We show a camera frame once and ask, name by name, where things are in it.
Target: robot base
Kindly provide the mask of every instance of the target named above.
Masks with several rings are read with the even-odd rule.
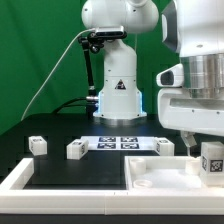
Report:
[[[134,119],[108,119],[104,117],[94,117],[94,122],[97,124],[105,124],[108,126],[134,126],[137,124],[143,124],[147,120],[147,116],[137,117]]]

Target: white cube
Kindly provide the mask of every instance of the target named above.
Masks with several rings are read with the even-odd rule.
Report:
[[[207,186],[224,186],[224,145],[203,142],[201,147],[200,178]]]
[[[154,149],[160,156],[174,156],[174,144],[167,138],[155,138]]]
[[[67,159],[81,159],[88,152],[88,145],[88,140],[74,140],[67,145]]]
[[[29,137],[29,149],[34,156],[47,154],[47,142],[41,136]]]

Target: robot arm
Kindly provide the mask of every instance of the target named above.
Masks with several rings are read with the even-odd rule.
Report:
[[[127,33],[152,30],[158,10],[151,0],[88,0],[82,9],[86,28],[123,26]]]
[[[166,87],[158,95],[165,128],[224,136],[223,7],[223,0],[174,0],[163,12],[164,43],[180,57],[157,76]]]
[[[158,10],[151,0],[88,0],[82,10],[87,28],[115,36],[124,27],[127,33],[152,30],[158,21]],[[104,87],[98,98],[96,122],[107,125],[132,125],[146,118],[142,96],[136,86],[137,56],[120,38],[104,41]]]

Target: table surface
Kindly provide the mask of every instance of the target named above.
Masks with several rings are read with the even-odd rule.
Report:
[[[26,189],[113,189],[125,190],[124,157],[154,155],[152,151],[89,151],[81,160],[67,160],[66,146],[81,136],[166,137],[175,144],[175,155],[186,155],[186,147],[175,130],[161,127],[156,116],[131,127],[109,127],[95,124],[84,114],[37,114],[26,118],[0,136],[0,182],[23,159],[33,157],[28,149],[29,136],[42,136],[48,143],[48,154],[34,158],[35,174]],[[196,135],[203,141],[224,138]],[[224,223],[222,216],[101,216],[101,215],[0,215],[0,223]]]

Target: green backdrop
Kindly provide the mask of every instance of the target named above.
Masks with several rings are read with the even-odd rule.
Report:
[[[161,12],[169,0],[154,1]],[[18,123],[70,41],[84,30],[81,8],[85,0],[0,1],[0,134]],[[134,47],[135,36],[125,42]],[[157,113],[155,77],[178,63],[162,43],[161,18],[151,33],[138,35],[138,88],[144,109]],[[103,52],[91,55],[94,80],[103,86]],[[75,43],[27,115],[50,113],[67,100],[86,96],[87,77],[81,46]],[[83,112],[65,109],[63,112]]]

